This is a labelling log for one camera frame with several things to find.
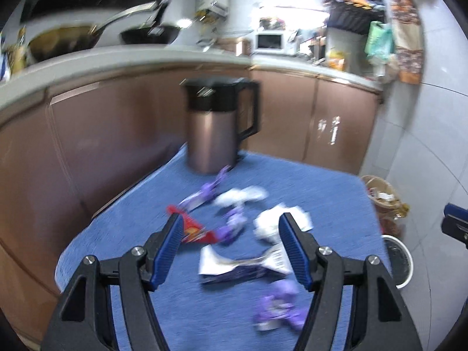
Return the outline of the white printed torn wrapper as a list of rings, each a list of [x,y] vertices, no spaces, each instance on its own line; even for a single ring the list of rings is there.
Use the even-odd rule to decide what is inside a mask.
[[[271,246],[257,257],[237,260],[222,257],[212,246],[204,246],[198,267],[203,284],[250,281],[269,276],[284,278],[292,272],[282,244]]]

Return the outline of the red snack wrapper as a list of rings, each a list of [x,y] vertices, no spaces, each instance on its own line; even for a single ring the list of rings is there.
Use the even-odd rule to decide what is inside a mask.
[[[215,244],[218,242],[214,231],[207,230],[184,210],[177,208],[175,205],[169,205],[167,207],[167,213],[169,215],[179,214],[183,217],[184,236],[182,243]]]

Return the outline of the white tissue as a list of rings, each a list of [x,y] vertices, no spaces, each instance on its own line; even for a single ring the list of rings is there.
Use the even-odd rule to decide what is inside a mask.
[[[303,211],[301,207],[286,207],[283,203],[277,204],[274,208],[262,211],[254,220],[254,234],[259,240],[277,244],[281,241],[278,223],[281,215],[290,213],[302,231],[312,230],[312,219],[310,214]]]

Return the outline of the long purple twisted wrapper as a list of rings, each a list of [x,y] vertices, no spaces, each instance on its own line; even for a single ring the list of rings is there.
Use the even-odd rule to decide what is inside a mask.
[[[194,211],[196,208],[213,200],[217,196],[217,190],[229,170],[230,166],[223,167],[213,181],[203,184],[197,192],[182,200],[178,204],[178,208],[187,212]]]

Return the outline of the small purple candy wrapper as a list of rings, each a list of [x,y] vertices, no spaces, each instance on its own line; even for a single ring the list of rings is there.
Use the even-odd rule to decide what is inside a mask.
[[[217,241],[228,245],[234,242],[244,230],[247,217],[244,214],[244,206],[237,205],[225,214],[226,223],[216,229]]]

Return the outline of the white plastic bag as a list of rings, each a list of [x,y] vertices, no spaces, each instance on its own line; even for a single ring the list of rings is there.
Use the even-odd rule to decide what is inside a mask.
[[[248,202],[256,202],[268,198],[269,193],[262,187],[251,185],[244,189],[229,189],[217,196],[214,204],[217,207],[226,208],[229,206],[243,205]]]

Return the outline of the white rimmed trash can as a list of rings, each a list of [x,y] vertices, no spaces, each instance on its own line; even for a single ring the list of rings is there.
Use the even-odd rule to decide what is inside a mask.
[[[412,255],[400,239],[392,235],[382,235],[381,237],[390,259],[391,271],[396,287],[403,289],[410,283],[414,274]]]

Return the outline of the beige trash bin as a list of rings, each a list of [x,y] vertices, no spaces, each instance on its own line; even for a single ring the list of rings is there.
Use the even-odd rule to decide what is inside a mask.
[[[399,219],[408,215],[409,206],[387,180],[374,175],[364,175],[361,180],[380,219]]]

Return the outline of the amber oil bottle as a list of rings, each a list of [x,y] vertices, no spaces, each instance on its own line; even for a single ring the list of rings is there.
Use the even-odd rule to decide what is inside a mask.
[[[399,208],[381,214],[379,216],[381,232],[384,235],[401,238],[405,232],[405,226],[398,223],[398,220],[406,218],[409,214],[409,210],[410,207],[408,204],[402,204]]]

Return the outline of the blue towel mat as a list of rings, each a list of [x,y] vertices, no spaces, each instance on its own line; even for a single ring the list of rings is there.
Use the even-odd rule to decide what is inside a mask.
[[[55,280],[65,288],[81,260],[120,257],[143,245],[167,222],[167,207],[209,181],[194,173],[179,152],[155,173],[99,213],[60,255]],[[319,244],[343,257],[387,259],[374,208],[362,181],[354,175],[302,163],[246,153],[227,174],[220,189],[264,188],[265,200],[248,204],[239,238],[216,252],[230,259],[258,257],[268,244],[255,237],[254,219],[278,204],[299,207],[312,219]],[[259,300],[271,279],[205,285],[198,275],[198,244],[183,244],[164,284],[151,295],[159,325],[172,350],[291,350],[298,336],[287,326],[260,332],[253,323]]]

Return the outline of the green plastic bag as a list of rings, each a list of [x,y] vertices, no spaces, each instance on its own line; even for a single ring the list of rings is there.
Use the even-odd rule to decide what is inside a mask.
[[[393,53],[391,24],[371,21],[364,51],[369,60],[387,61]]]

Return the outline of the yellow food package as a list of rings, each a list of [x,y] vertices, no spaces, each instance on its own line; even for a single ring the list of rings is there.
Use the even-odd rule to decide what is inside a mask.
[[[330,50],[327,54],[327,66],[334,70],[347,70],[347,54],[344,51]]]

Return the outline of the copper black electric kettle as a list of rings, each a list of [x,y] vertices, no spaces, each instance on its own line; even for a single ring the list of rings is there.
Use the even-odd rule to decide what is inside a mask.
[[[240,144],[260,130],[261,84],[248,78],[187,78],[187,162],[197,173],[215,174],[238,162]],[[252,93],[252,124],[239,130],[240,95]]]

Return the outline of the pot on microwave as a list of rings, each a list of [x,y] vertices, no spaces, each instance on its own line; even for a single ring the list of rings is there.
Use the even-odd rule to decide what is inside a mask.
[[[259,30],[285,30],[285,21],[279,18],[260,18]]]

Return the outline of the brass wok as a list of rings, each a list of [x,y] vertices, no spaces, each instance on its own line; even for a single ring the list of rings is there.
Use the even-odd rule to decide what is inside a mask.
[[[58,56],[91,49],[111,24],[138,13],[152,13],[158,7],[158,2],[148,2],[123,10],[100,24],[62,25],[50,29],[29,41],[29,52],[32,58],[40,63]]]

